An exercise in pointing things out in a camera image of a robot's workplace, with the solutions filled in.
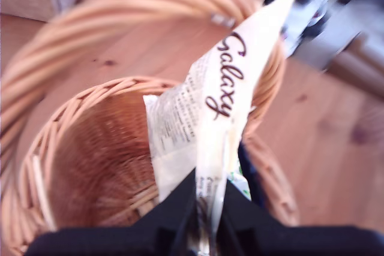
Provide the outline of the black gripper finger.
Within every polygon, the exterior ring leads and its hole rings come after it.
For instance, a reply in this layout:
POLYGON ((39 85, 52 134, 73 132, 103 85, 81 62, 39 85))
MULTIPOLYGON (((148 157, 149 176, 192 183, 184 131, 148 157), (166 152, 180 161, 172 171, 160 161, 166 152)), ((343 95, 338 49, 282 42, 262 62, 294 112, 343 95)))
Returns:
POLYGON ((221 255, 278 255, 275 232, 279 223, 227 183, 218 231, 221 255))
POLYGON ((197 254, 190 240, 196 220, 194 177, 189 174, 162 203, 135 223, 135 255, 197 254))

